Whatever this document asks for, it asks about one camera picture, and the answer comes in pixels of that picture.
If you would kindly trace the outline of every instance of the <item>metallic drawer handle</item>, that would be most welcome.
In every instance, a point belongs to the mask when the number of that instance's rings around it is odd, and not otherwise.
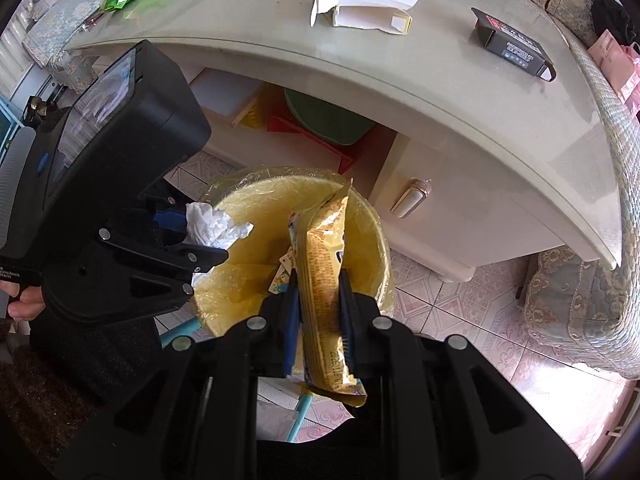
[[[391,208],[391,213],[398,218],[404,218],[418,207],[430,192],[431,183],[428,180],[413,179]]]

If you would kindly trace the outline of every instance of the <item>metal screw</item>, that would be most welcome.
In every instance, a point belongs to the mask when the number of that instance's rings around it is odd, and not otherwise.
[[[378,316],[373,318],[371,324],[378,330],[389,330],[392,327],[393,322],[387,316]]]
[[[188,350],[189,348],[191,348],[191,338],[185,335],[178,336],[173,341],[171,341],[171,346],[177,352]]]
[[[267,326],[267,320],[262,316],[253,316],[246,320],[246,325],[250,330],[262,330]]]
[[[467,345],[466,338],[457,334],[449,337],[449,339],[447,339],[447,343],[449,343],[451,348],[455,348],[456,350],[464,350]]]

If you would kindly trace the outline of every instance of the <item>pink bag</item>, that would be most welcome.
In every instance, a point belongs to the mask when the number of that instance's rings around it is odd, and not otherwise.
[[[636,73],[640,76],[640,56],[638,56],[638,53],[634,50],[633,45],[622,46],[622,50],[632,61],[636,67]],[[638,112],[640,112],[640,84],[633,89],[631,95],[626,100],[626,107],[629,108],[629,111],[633,115],[637,115]]]
[[[602,33],[588,52],[602,70],[613,91],[625,103],[640,83],[640,73],[636,72],[633,60],[608,30]]]

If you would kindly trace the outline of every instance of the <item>human hand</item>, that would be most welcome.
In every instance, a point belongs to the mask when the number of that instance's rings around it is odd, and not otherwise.
[[[15,298],[20,294],[20,285],[0,280],[0,290],[4,290],[9,296]],[[20,300],[9,303],[7,313],[16,321],[32,321],[38,317],[44,307],[42,289],[39,286],[28,286],[20,294]]]

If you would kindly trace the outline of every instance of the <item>gold foil packet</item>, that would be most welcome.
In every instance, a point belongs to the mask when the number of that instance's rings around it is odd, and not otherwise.
[[[325,395],[339,394],[343,402],[359,406],[366,393],[346,365],[338,312],[338,277],[350,187],[348,182],[319,205],[292,216],[290,232],[308,380],[325,390]]]

